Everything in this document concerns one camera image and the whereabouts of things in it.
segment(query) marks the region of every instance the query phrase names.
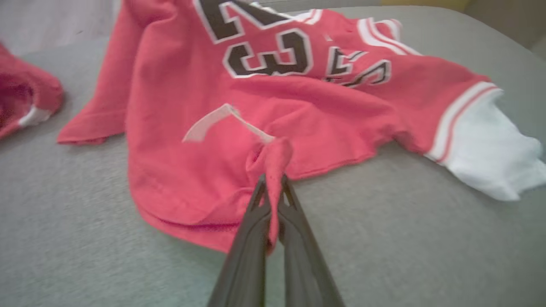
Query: white stripe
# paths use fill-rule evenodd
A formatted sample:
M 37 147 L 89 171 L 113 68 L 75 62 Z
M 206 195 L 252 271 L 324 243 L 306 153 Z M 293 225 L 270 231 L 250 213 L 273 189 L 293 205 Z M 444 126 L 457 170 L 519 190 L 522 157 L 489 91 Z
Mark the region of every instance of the white stripe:
M 256 128 L 255 126 L 252 126 L 250 123 L 245 121 L 241 117 L 239 112 L 235 108 L 233 108 L 233 106 L 226 103 L 218 109 L 203 116 L 200 120 L 193 124 L 193 126 L 188 130 L 188 132 L 182 139 L 182 142 L 203 141 L 210 127 L 228 116 L 234 116 L 237 120 L 243 123 L 243 125 L 245 125 L 248 130 L 259 136 L 264 143 L 270 143 L 275 139 L 275 137 L 263 132 L 262 130 Z
M 404 52 L 406 54 L 412 54 L 412 55 L 421 55 L 420 53 L 418 53 L 417 51 L 415 51 L 413 48 L 401 43 L 401 42 L 397 42 L 393 39 L 390 39 L 386 36 L 384 36 L 383 34 L 381 34 L 381 32 L 379 32 L 379 30 L 375 27 L 375 24 L 373 23 L 373 18 L 370 18 L 370 21 L 371 21 L 371 24 L 372 24 L 372 28 L 370 29 L 371 33 L 373 35 L 375 35 L 376 37 L 379 37 L 381 38 L 382 40 L 384 40 L 385 42 L 389 43 L 389 44 L 392 44 L 392 45 L 395 45 L 397 46 L 398 48 L 404 50 Z
M 297 21 L 304 21 L 307 18 L 311 17 L 311 14 L 313 14 L 313 10 L 293 16 L 292 19 Z
M 391 44 L 384 43 L 376 39 L 375 37 L 373 37 L 372 33 L 370 32 L 370 29 L 368 28 L 366 24 L 366 19 L 360 19 L 358 21 L 358 32 L 360 33 L 360 37 L 362 37 L 362 40 L 368 45 L 388 48 L 392 50 L 394 53 L 396 53 L 397 55 L 407 55 L 407 53 L 401 50 L 400 48 Z
M 51 116 L 50 111 L 38 109 L 34 105 L 32 105 L 27 115 L 19 119 L 19 126 L 21 127 L 35 126 L 43 121 L 48 120 L 50 116 Z
M 464 108 L 464 106 L 472 99 L 474 98 L 478 93 L 485 90 L 488 87 L 495 86 L 495 84 L 490 82 L 479 82 L 470 87 L 468 90 L 466 90 L 459 98 L 457 98 L 444 112 L 440 119 L 440 124 L 438 125 L 438 129 L 436 130 L 436 135 L 434 137 L 434 143 L 432 145 L 432 149 L 426 153 L 426 157 L 435 161 L 440 159 L 446 150 L 447 141 L 449 137 L 449 126 L 451 125 L 451 122 L 455 119 L 457 116 L 457 113 Z M 500 88 L 497 88 L 496 90 L 493 90 L 492 92 L 502 93 L 502 90 Z M 489 101 L 492 99 L 491 96 L 489 96 L 491 92 L 488 92 L 488 95 L 485 95 L 483 97 L 479 97 L 475 103 L 482 103 L 483 101 Z
M 321 19 L 321 17 L 322 17 L 322 10 L 315 10 L 315 14 L 314 14 L 313 18 L 306 21 L 305 23 L 308 24 L 308 25 L 314 25 Z
M 383 20 L 378 23 L 383 23 L 387 27 L 389 27 L 390 32 L 392 33 L 394 39 L 398 42 L 400 41 L 400 30 L 398 29 L 398 25 L 396 24 L 396 22 L 392 20 Z

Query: gray mattress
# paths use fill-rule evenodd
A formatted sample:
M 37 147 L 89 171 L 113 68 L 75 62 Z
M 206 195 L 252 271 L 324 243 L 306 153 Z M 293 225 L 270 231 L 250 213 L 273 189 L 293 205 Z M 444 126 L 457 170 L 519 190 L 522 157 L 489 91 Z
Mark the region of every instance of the gray mattress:
M 425 7 L 337 9 L 402 21 L 423 54 L 491 76 L 500 108 L 546 144 L 546 64 L 466 15 Z M 55 144 L 92 96 L 106 40 L 25 57 L 63 82 L 63 110 L 0 142 L 0 306 L 205 306 L 224 254 L 141 220 L 123 136 Z M 546 188 L 518 203 L 477 192 L 396 144 L 358 166 L 298 182 L 347 306 L 546 305 Z M 267 306 L 283 306 L 282 246 L 268 260 Z

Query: basketball jersey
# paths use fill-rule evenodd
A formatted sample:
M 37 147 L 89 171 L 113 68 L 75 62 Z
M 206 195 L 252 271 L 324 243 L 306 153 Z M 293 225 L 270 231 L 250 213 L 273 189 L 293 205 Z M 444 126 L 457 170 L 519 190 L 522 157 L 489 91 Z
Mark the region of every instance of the basketball jersey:
M 92 100 L 62 144 L 124 133 L 143 218 L 228 251 L 258 178 L 297 180 L 395 140 L 500 200 L 546 182 L 491 80 L 400 42 L 401 24 L 224 0 L 125 0 Z M 270 227 L 275 242 L 275 217 Z

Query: red fabric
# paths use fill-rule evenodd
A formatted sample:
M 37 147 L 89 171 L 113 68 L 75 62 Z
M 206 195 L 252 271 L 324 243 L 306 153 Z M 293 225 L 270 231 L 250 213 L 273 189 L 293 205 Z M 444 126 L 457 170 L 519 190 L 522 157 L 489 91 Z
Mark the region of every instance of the red fabric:
M 32 106 L 48 114 L 56 112 L 62 94 L 54 76 L 18 59 L 0 44 L 0 138 L 22 128 L 19 121 Z
M 403 44 L 370 45 L 358 20 L 327 10 L 317 11 L 319 20 L 312 15 L 258 27 L 237 5 L 227 4 L 227 17 L 238 20 L 244 34 L 215 42 L 198 3 L 125 0 L 95 95 L 58 141 L 98 144 L 125 132 L 130 189 L 143 218 L 212 249 L 229 250 L 261 174 L 267 175 L 271 200 L 277 200 L 284 172 L 291 179 L 321 175 L 371 158 L 391 140 L 424 154 L 449 105 L 488 80 L 455 63 L 414 55 Z M 278 61 L 291 61 L 290 52 L 280 51 L 278 34 L 293 29 L 308 37 L 312 64 L 305 74 L 235 78 L 229 73 L 228 50 L 243 43 L 254 53 L 246 58 L 252 69 L 262 64 L 256 55 L 271 51 L 278 52 Z M 392 45 L 390 28 L 375 29 L 374 40 Z M 325 82 L 336 46 L 345 55 L 364 53 L 354 62 L 343 60 L 352 65 L 349 74 Z M 398 49 L 407 54 L 393 52 Z M 379 77 L 372 75 L 352 88 L 341 85 L 381 61 L 390 63 L 386 82 L 373 84 Z M 224 103 L 275 141 L 264 145 L 234 118 L 211 127 L 201 143 L 181 141 Z M 274 220 L 272 242 L 277 231 Z

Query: black number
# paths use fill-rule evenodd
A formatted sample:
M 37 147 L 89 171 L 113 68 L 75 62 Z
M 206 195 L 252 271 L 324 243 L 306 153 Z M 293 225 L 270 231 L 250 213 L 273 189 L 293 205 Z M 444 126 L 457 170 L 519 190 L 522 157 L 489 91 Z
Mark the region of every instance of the black number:
M 228 0 L 194 0 L 195 8 L 208 25 L 215 43 L 244 35 L 238 17 L 229 18 L 226 7 L 231 7 L 245 16 L 259 28 L 270 28 L 290 21 L 288 18 L 272 14 L 248 3 Z
M 228 48 L 225 67 L 234 78 L 247 78 L 256 74 L 263 75 L 291 75 L 305 74 L 311 69 L 312 55 L 309 48 L 309 38 L 298 29 L 292 29 L 277 34 L 279 48 L 290 52 L 293 61 L 282 63 L 277 51 L 264 52 L 260 57 L 261 66 L 250 68 L 246 60 L 256 56 L 248 43 L 234 45 Z

